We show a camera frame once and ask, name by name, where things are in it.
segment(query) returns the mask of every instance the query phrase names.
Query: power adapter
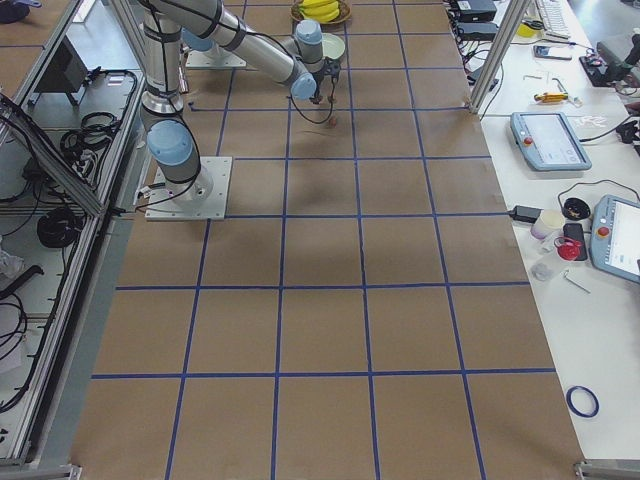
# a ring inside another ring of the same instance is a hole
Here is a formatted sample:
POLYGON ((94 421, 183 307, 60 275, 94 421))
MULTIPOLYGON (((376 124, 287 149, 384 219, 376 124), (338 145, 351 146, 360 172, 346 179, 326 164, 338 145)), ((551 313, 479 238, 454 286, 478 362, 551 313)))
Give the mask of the power adapter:
POLYGON ((456 32, 460 40, 492 41, 498 34, 498 26, 492 22, 458 22, 456 32))
POLYGON ((536 223, 536 220, 540 216, 540 212, 542 212, 540 208, 516 205, 513 207, 513 210, 509 210, 507 213, 517 222, 536 223))
POLYGON ((22 169, 22 178, 27 182, 36 182, 46 178, 46 176, 47 174, 33 158, 29 158, 29 161, 22 169))

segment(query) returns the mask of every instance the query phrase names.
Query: white cup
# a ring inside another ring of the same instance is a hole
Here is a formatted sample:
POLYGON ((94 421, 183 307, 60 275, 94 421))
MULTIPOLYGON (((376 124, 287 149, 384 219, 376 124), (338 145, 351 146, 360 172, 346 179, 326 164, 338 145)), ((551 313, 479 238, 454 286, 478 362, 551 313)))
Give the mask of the white cup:
POLYGON ((556 230, 562 229, 565 221, 566 219, 561 212, 557 210, 543 210, 540 212, 536 223, 531 227, 531 235, 538 240, 544 240, 556 230))

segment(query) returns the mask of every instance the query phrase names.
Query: white mounting plate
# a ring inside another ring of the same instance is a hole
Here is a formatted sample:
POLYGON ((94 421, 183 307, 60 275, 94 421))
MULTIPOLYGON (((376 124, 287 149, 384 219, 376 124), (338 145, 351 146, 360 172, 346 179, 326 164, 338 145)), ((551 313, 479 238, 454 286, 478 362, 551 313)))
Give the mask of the white mounting plate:
MULTIPOLYGON (((229 180, 231 179, 231 157, 201 157, 202 168, 206 169, 213 179, 213 190, 202 202, 176 203, 167 200, 159 205, 149 207, 145 218, 151 222, 177 222, 183 220, 223 220, 227 210, 227 196, 229 180)), ((162 171, 158 169, 155 183, 164 182, 162 171)), ((153 190, 149 203, 169 198, 167 191, 162 188, 153 190)))
POLYGON ((231 68, 245 68, 247 62, 233 53, 227 53, 217 58, 211 58, 203 52, 193 50, 187 58, 187 68, 194 70, 229 70, 231 68))

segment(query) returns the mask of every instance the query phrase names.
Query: black cable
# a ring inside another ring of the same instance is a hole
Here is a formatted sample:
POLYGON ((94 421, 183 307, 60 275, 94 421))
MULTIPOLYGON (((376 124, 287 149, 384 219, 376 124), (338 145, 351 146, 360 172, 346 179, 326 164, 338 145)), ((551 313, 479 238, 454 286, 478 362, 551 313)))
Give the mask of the black cable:
POLYGON ((627 120, 629 120, 631 117, 635 117, 635 116, 636 116, 635 114, 633 114, 633 115, 629 115, 627 118, 625 118, 623 121, 621 121, 618 125, 616 125, 616 126, 615 126, 615 127, 613 127, 612 129, 607 130, 606 132, 604 132, 604 133, 602 133, 602 134, 600 134, 600 135, 597 135, 597 136, 595 136, 595 137, 591 137, 591 138, 581 138, 581 139, 580 139, 580 143, 584 143, 584 142, 591 142, 592 140, 597 140, 597 139, 599 139, 599 138, 604 137, 605 135, 609 135, 610 133, 613 133, 613 132, 616 130, 616 128, 618 128, 620 125, 622 125, 622 124, 626 123, 626 121, 627 121, 627 120))
POLYGON ((29 318, 27 317, 27 313, 24 310, 24 305, 22 303, 22 300, 20 300, 20 297, 18 297, 15 294, 13 294, 12 296, 16 299, 17 303, 2 302, 0 303, 0 306, 13 307, 16 310, 18 310, 18 322, 16 323, 16 326, 13 329, 13 331, 0 335, 0 338, 4 338, 4 340, 0 343, 0 348, 4 347, 9 342, 11 342, 11 340, 13 340, 16 335, 18 335, 18 339, 16 343, 12 345, 11 348, 9 348, 9 350, 7 350, 2 356, 0 356, 0 361, 7 358, 20 346, 20 344, 23 341, 22 336, 27 332, 27 327, 29 322, 29 318))
POLYGON ((560 41, 560 40, 549 40, 549 39, 546 39, 546 38, 540 38, 540 39, 535 40, 533 42, 511 42, 511 45, 535 45, 536 43, 540 43, 540 42, 562 44, 562 45, 567 45, 569 47, 582 47, 582 48, 586 48, 587 52, 595 52, 593 47, 588 47, 586 45, 582 45, 581 43, 563 42, 563 41, 560 41))
POLYGON ((13 202, 15 202, 20 197, 22 197, 25 193, 27 193, 27 190, 29 189, 30 185, 31 185, 31 183, 29 181, 24 182, 24 188, 22 189, 22 191, 20 193, 17 193, 13 197, 0 198, 0 203, 13 203, 13 202))
POLYGON ((12 294, 11 296, 15 298, 16 303, 2 302, 0 303, 0 306, 13 307, 16 310, 18 310, 18 323, 16 324, 16 327, 13 329, 12 332, 0 335, 0 338, 8 338, 8 340, 5 340, 2 343, 0 343, 0 347, 6 345, 6 343, 8 343, 8 341, 11 340, 11 337, 16 335, 17 333, 19 333, 20 335, 23 335, 27 331, 28 318, 27 318, 27 313, 24 310, 24 305, 22 303, 22 300, 16 294, 12 294), (21 330, 20 326, 22 325, 23 322, 24 322, 24 329, 21 330))
MULTIPOLYGON (((78 243, 76 242, 73 244, 73 249, 71 252, 71 256, 70 258, 72 258, 78 248, 78 243)), ((15 393, 15 395, 13 397, 11 397, 7 402, 2 402, 0 403, 0 414, 8 412, 9 410, 11 410, 12 408, 14 408, 16 405, 18 405, 18 403, 20 403, 20 400, 22 400, 22 397, 24 397, 24 395, 29 391, 29 388, 31 386, 31 382, 33 380, 33 377, 35 375, 36 372, 36 367, 38 365, 38 360, 40 360, 40 356, 42 355, 42 352, 44 351, 44 346, 45 346, 45 340, 48 336, 49 330, 51 329, 51 325, 53 324, 53 322, 56 320, 56 312, 58 309, 58 305, 60 304, 60 299, 61 299, 61 294, 62 294, 62 289, 65 285, 65 282, 67 280, 67 277, 69 276, 69 269, 68 268, 64 268, 63 272, 62 272, 62 277, 60 280, 60 284, 58 285, 58 290, 56 291, 56 296, 55 296, 55 300, 53 302, 53 307, 51 309, 51 313, 49 314, 49 317, 47 318, 46 323, 42 326, 42 336, 40 337, 40 342, 38 343, 38 348, 36 350, 36 352, 33 355, 30 355, 29 358, 31 358, 31 368, 29 369, 29 373, 27 374, 27 378, 25 379, 25 382, 22 384, 21 387, 17 388, 17 392, 15 393)))
POLYGON ((64 248, 76 242, 84 228, 82 219, 69 207, 58 207, 38 220, 36 233, 47 248, 64 248))
POLYGON ((22 227, 24 227, 27 223, 29 223, 29 221, 33 218, 33 216, 36 214, 36 210, 38 210, 38 206, 39 206, 40 202, 38 201, 38 199, 36 198, 36 204, 33 207, 33 210, 31 210, 31 213, 29 214, 29 216, 27 217, 27 219, 22 222, 19 226, 17 226, 16 228, 14 228, 13 230, 11 230, 10 232, 7 233, 0 233, 1 237, 8 237, 9 235, 13 235, 14 233, 18 232, 22 227))
POLYGON ((162 28, 160 27, 160 21, 158 20, 158 17, 156 17, 157 9, 152 5, 150 5, 149 11, 151 12, 151 17, 153 18, 153 21, 156 24, 156 28, 158 29, 158 34, 160 35, 160 48, 162 49, 162 70, 164 74, 164 93, 169 94, 169 73, 167 72, 167 52, 165 50, 164 41, 162 39, 162 37, 164 36, 164 33, 162 32, 162 28))
MULTIPOLYGON (((51 139, 42 131, 42 129, 40 129, 38 125, 35 124, 35 122, 33 122, 31 117, 29 117, 26 113, 24 113, 24 111, 18 105, 13 103, 13 101, 10 98, 6 97, 2 93, 0 93, 0 104, 7 106, 20 120, 25 122, 27 125, 27 128, 29 128, 31 133, 36 135, 36 138, 40 141, 41 146, 45 150, 49 150, 48 153, 53 158, 60 160, 60 164, 64 168, 66 168, 69 172, 75 174, 75 171, 69 165, 67 165, 67 163, 65 163, 62 154, 56 149, 55 146, 53 146, 51 139)), ((29 151, 29 154, 31 155, 33 160, 36 162, 36 164, 39 165, 38 155, 34 150, 33 143, 31 141, 31 138, 27 134, 27 132, 20 125, 15 123, 13 120, 10 120, 9 118, 5 117, 4 115, 0 115, 0 121, 9 125, 11 128, 13 128, 22 136, 22 138, 24 139, 25 145, 27 147, 27 150, 29 151)), ((82 179, 82 180, 84 181, 85 184, 89 185, 89 182, 87 182, 86 179, 82 179)))
POLYGON ((165 203, 168 202, 169 200, 174 200, 182 195, 184 195, 185 193, 187 193, 191 187, 193 187, 193 185, 196 183, 196 179, 198 178, 198 176, 194 176, 193 179, 191 180, 191 182, 189 182, 189 185, 187 186, 187 188, 185 188, 184 190, 182 190, 180 193, 173 195, 172 197, 167 197, 164 198, 162 200, 158 200, 156 202, 151 202, 151 203, 147 203, 146 205, 138 205, 133 211, 134 212, 146 212, 147 211, 147 207, 151 207, 152 205, 159 205, 161 203, 165 203))
POLYGON ((82 117, 79 129, 69 130, 59 142, 59 148, 65 160, 78 176, 88 181, 93 190, 96 190, 100 185, 104 161, 122 126, 138 86, 138 77, 129 70, 102 70, 98 67, 89 73, 89 77, 95 80, 98 75, 109 74, 122 74, 132 79, 132 86, 127 94, 121 118, 105 111, 89 113, 82 117), (105 121, 97 122, 96 119, 104 119, 105 121), (82 158, 85 150, 95 154, 92 161, 82 158))
POLYGON ((489 103, 487 103, 487 106, 485 107, 484 112, 482 112, 482 115, 480 116, 480 121, 482 121, 484 116, 487 114, 487 111, 489 110, 489 107, 491 106, 493 101, 496 99, 496 97, 500 93, 500 89, 502 88, 502 84, 503 83, 504 83, 504 68, 503 68, 502 64, 500 64, 500 82, 499 82, 499 85, 498 85, 498 89, 496 90, 496 93, 493 94, 493 97, 491 97, 491 100, 489 100, 489 103))
POLYGON ((324 118, 323 120, 313 120, 313 119, 307 117, 304 113, 302 113, 302 110, 300 110, 298 108, 298 105, 296 105, 296 102, 293 99, 293 97, 287 97, 287 98, 289 98, 289 100, 291 100, 291 104, 296 109, 296 112, 298 112, 300 114, 300 116, 302 118, 304 118, 307 122, 311 122, 311 123, 314 123, 316 125, 322 125, 323 123, 328 122, 329 119, 331 118, 331 116, 333 115, 333 104, 334 104, 333 95, 334 95, 334 93, 336 91, 336 84, 337 83, 338 82, 334 78, 331 78, 331 85, 332 86, 331 86, 331 94, 329 95, 329 98, 331 99, 330 102, 329 102, 329 113, 327 114, 326 118, 324 118))
POLYGON ((565 193, 569 193, 571 190, 573 190, 578 185, 594 186, 594 185, 600 185, 601 183, 612 183, 614 185, 617 185, 618 187, 625 188, 625 189, 629 190, 630 192, 633 192, 634 195, 636 196, 636 200, 638 201, 638 203, 640 203, 640 194, 638 194, 638 192, 636 190, 634 190, 631 187, 628 187, 627 185, 623 185, 622 183, 618 183, 615 180, 611 180, 609 178, 605 178, 605 179, 602 179, 602 180, 598 180, 597 182, 577 182, 577 183, 574 183, 573 185, 571 185, 566 190, 563 190, 562 192, 560 192, 558 194, 558 196, 557 196, 558 205, 560 205, 560 209, 564 208, 564 206, 562 205, 562 199, 560 197, 562 197, 562 195, 564 195, 565 193))
MULTIPOLYGON (((148 188, 149 190, 157 190, 159 188, 162 188, 166 186, 165 182, 159 182, 159 183, 152 183, 151 185, 147 185, 145 188, 148 188)), ((144 193, 142 193, 141 191, 138 192, 138 197, 137 198, 142 198, 144 196, 144 193)))
POLYGON ((622 95, 623 97, 633 97, 636 93, 638 93, 638 90, 639 90, 637 87, 629 87, 628 85, 624 86, 622 88, 618 88, 618 84, 617 83, 613 84, 613 88, 616 90, 616 93, 618 95, 622 95), (633 88, 633 92, 624 93, 623 90, 626 89, 626 88, 633 88))

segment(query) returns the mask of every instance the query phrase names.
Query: red object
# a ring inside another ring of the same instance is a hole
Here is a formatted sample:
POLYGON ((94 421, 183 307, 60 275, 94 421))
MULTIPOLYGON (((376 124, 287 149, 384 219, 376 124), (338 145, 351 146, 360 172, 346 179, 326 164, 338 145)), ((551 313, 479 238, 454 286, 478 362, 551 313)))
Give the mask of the red object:
POLYGON ((559 237, 556 239, 555 245, 558 250, 558 255, 560 255, 560 258, 563 258, 564 260, 573 262, 580 256, 580 247, 582 246, 582 242, 572 240, 567 237, 559 237))

